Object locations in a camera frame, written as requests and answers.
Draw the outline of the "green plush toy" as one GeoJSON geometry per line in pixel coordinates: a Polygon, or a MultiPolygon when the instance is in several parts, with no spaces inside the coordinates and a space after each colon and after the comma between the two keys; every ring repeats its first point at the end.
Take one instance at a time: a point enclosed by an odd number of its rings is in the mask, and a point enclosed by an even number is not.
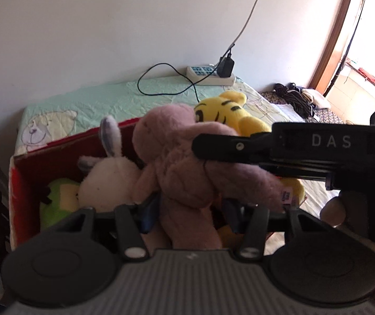
{"type": "Polygon", "coordinates": [[[45,230],[79,209],[80,183],[68,178],[54,180],[40,203],[40,226],[45,230]]]}

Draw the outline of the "white power strip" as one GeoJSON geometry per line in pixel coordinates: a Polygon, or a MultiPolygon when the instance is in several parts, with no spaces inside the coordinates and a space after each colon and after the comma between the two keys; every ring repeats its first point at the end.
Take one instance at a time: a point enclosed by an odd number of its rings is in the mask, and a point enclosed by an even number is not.
{"type": "Polygon", "coordinates": [[[236,77],[219,77],[216,68],[212,66],[187,66],[186,76],[196,85],[204,86],[233,86],[236,77]]]}

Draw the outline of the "pastel bear bed sheet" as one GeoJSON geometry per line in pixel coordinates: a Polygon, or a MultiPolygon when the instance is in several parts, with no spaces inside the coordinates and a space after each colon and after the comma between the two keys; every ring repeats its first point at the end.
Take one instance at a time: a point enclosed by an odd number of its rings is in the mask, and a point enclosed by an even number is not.
{"type": "MultiPolygon", "coordinates": [[[[157,77],[142,80],[140,87],[146,93],[176,93],[187,87],[187,81],[180,76],[157,77]]],[[[246,95],[244,109],[265,123],[295,122],[299,116],[292,107],[286,114],[280,107],[271,104],[240,78],[233,86],[199,86],[199,100],[216,97],[224,91],[235,90],[246,95]]],[[[50,97],[41,102],[30,104],[18,128],[14,155],[25,154],[46,146],[51,141],[85,132],[97,127],[104,116],[112,115],[116,121],[143,116],[150,109],[164,104],[197,104],[192,90],[178,95],[146,96],[138,91],[136,82],[106,84],[85,87],[74,92],[50,97]]],[[[301,208],[318,217],[323,206],[339,194],[339,191],[327,191],[324,182],[301,180],[306,200],[301,208]]]]}

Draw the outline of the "pink bear plush toy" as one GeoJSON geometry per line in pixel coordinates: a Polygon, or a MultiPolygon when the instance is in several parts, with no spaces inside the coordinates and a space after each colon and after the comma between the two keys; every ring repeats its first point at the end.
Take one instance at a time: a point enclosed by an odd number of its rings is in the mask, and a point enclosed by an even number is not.
{"type": "Polygon", "coordinates": [[[192,151],[199,134],[236,136],[220,122],[197,122],[186,104],[167,104],[148,111],[136,124],[133,148],[145,163],[135,199],[161,190],[160,224],[175,249],[218,250],[223,242],[212,223],[210,206],[220,198],[263,204],[281,211],[281,194],[301,203],[305,189],[296,178],[277,178],[258,166],[206,161],[192,151]]]}

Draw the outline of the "white cloth bundle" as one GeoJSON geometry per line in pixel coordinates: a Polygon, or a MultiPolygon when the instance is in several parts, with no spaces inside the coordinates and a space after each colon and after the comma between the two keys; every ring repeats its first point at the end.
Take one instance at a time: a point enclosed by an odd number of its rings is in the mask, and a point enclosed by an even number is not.
{"type": "Polygon", "coordinates": [[[331,109],[331,104],[329,101],[317,90],[314,89],[302,89],[302,97],[313,104],[317,109],[331,109]]]}

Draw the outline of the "dark patterned mattress cloth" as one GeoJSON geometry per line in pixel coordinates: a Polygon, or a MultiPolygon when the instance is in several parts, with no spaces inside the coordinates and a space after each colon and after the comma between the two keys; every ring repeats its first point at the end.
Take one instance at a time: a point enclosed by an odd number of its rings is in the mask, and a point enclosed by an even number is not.
{"type": "MultiPolygon", "coordinates": [[[[287,104],[287,102],[283,99],[278,97],[275,92],[260,92],[260,94],[267,99],[272,104],[278,104],[279,106],[281,104],[287,104]]],[[[286,108],[281,107],[280,109],[284,109],[284,112],[286,114],[289,113],[289,111],[286,111],[286,108]]],[[[345,122],[334,113],[334,111],[330,109],[315,109],[314,110],[314,117],[310,117],[305,119],[306,122],[321,122],[321,123],[332,123],[332,124],[344,124],[345,122]]]]}

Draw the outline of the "black charger adapter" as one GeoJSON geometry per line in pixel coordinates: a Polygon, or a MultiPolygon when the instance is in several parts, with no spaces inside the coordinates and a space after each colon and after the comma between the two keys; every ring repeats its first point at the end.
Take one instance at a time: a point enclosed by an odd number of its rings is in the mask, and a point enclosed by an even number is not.
{"type": "Polygon", "coordinates": [[[221,78],[231,77],[234,68],[234,60],[231,58],[231,51],[221,57],[216,69],[216,74],[221,78]]]}

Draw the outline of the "white rabbit plush toy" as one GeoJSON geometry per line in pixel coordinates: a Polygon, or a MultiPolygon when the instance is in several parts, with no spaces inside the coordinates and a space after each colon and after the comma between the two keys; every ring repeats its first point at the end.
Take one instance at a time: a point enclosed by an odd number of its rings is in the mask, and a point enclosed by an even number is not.
{"type": "Polygon", "coordinates": [[[120,205],[132,205],[133,187],[140,177],[137,165],[124,157],[122,136],[112,116],[101,120],[99,137],[105,158],[81,156],[78,167],[86,172],[78,190],[81,208],[92,207],[98,213],[111,212],[120,205]]]}

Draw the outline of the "yellow tiger plush toy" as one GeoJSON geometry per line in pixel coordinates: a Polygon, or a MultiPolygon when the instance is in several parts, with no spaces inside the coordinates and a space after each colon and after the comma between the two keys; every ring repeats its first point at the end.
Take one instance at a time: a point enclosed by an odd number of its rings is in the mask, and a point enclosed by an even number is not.
{"type": "MultiPolygon", "coordinates": [[[[201,100],[194,107],[196,122],[219,122],[233,128],[241,137],[259,132],[271,132],[271,126],[244,109],[247,97],[229,90],[217,97],[201,100]]],[[[283,203],[299,207],[305,200],[305,189],[297,178],[279,177],[286,193],[283,203]]]]}

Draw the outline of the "brown wooden door frame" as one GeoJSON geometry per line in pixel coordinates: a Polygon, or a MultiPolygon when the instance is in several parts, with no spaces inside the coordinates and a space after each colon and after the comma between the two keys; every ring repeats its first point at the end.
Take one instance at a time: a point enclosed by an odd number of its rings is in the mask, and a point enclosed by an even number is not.
{"type": "Polygon", "coordinates": [[[334,78],[365,0],[340,0],[331,32],[308,87],[324,94],[334,78]]]}

